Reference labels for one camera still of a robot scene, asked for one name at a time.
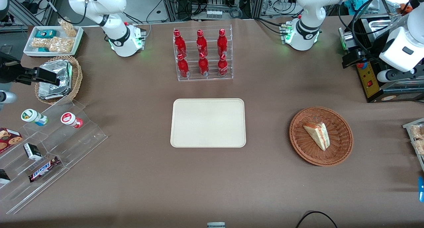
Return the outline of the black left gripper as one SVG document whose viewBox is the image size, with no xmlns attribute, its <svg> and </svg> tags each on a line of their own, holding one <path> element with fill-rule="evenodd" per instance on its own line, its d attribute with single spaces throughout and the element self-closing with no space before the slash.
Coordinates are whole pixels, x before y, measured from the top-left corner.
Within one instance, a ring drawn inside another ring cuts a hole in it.
<svg viewBox="0 0 424 228">
<path fill-rule="evenodd" d="M 365 43 L 367 55 L 379 63 L 382 62 L 380 59 L 380 53 L 382 51 L 382 43 Z M 342 67 L 348 68 L 354 64 L 361 63 L 366 60 L 366 54 L 361 49 L 353 49 L 342 57 Z"/>
</svg>

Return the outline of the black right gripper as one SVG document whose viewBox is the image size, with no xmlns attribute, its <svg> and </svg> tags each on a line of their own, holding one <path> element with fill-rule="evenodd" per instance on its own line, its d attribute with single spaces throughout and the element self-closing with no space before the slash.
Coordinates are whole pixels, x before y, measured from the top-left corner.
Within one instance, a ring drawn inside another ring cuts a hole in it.
<svg viewBox="0 0 424 228">
<path fill-rule="evenodd" d="M 31 85 L 36 82 L 60 85 L 57 74 L 44 68 L 23 68 L 20 61 L 11 55 L 0 52 L 0 83 L 15 81 L 20 76 L 20 83 Z"/>
</svg>

